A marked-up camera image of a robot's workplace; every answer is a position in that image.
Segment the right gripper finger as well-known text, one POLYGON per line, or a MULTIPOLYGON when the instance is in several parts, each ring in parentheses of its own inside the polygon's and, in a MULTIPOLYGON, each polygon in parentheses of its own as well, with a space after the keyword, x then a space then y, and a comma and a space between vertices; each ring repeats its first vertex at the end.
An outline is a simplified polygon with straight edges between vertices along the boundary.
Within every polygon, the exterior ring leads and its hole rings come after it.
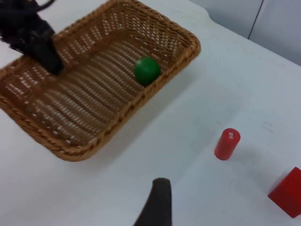
POLYGON ((148 199, 135 221, 135 226, 171 226, 172 189, 169 179, 153 180, 148 199))

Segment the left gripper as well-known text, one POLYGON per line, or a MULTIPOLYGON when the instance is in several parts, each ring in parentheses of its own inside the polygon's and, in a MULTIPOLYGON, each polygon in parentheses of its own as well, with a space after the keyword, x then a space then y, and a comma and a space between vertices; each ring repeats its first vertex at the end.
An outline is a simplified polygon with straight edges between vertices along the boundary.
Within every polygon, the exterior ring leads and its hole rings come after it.
POLYGON ((49 73, 59 75, 64 64, 55 48, 49 23, 38 13, 50 7, 53 0, 38 4, 35 0, 2 0, 0 2, 0 40, 11 49, 30 56, 49 73))

